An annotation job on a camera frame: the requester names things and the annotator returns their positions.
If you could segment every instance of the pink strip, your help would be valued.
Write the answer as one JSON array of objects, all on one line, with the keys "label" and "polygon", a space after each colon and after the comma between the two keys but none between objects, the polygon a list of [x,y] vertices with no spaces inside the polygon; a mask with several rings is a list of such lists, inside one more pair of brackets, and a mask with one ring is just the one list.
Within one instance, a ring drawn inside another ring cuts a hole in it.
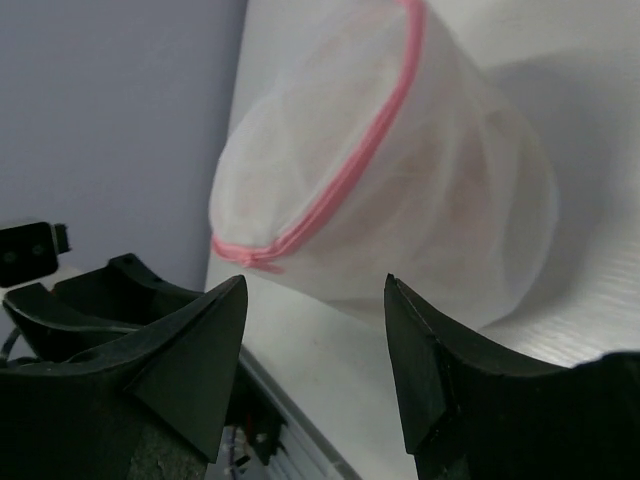
[{"label": "pink strip", "polygon": [[391,96],[376,115],[358,147],[295,227],[286,231],[268,247],[257,248],[225,243],[214,234],[212,247],[220,258],[248,268],[282,273],[280,267],[270,264],[269,261],[298,250],[331,219],[356,186],[407,98],[422,55],[427,18],[426,5],[423,0],[396,1],[407,10],[407,48],[402,72]]}]

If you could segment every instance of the translucent bag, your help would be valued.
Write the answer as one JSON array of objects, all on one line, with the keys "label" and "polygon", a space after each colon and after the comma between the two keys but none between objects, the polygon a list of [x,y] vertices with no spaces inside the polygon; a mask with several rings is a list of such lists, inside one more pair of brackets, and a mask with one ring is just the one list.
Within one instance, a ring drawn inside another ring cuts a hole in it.
[{"label": "translucent bag", "polygon": [[389,272],[473,328],[508,314],[557,218],[529,124],[421,0],[345,1],[314,38],[220,158],[215,252],[379,326]]}]

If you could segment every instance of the white fabric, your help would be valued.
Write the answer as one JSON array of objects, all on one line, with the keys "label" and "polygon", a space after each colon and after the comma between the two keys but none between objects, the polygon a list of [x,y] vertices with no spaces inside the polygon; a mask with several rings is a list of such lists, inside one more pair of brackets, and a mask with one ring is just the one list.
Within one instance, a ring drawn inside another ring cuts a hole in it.
[{"label": "white fabric", "polygon": [[[526,120],[429,12],[408,98],[355,189],[297,251],[258,272],[383,323],[392,272],[480,328],[511,312],[539,273],[557,217],[553,174]],[[322,40],[240,122],[220,159],[211,222],[225,243],[268,247],[298,224],[396,83],[406,13],[344,2]]]}]

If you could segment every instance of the table surface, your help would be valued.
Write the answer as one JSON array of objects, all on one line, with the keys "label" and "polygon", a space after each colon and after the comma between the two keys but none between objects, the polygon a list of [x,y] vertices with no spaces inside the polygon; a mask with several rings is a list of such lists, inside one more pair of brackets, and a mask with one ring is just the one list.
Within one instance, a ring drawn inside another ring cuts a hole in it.
[{"label": "table surface", "polygon": [[[341,1],[250,2],[232,129],[299,53],[309,25]],[[482,333],[563,365],[638,348],[637,2],[431,3],[540,132],[560,186],[561,221],[547,267],[522,307]],[[212,256],[207,285],[240,272]],[[362,478],[416,478],[384,333],[252,275],[248,283],[245,344],[273,378]]]}]

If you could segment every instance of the gray wall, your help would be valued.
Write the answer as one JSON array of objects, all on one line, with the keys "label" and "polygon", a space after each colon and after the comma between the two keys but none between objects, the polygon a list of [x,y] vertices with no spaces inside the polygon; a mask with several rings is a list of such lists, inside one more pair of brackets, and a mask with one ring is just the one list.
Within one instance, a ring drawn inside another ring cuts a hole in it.
[{"label": "gray wall", "polygon": [[0,223],[65,222],[65,263],[132,251],[202,288],[245,8],[0,0]]}]

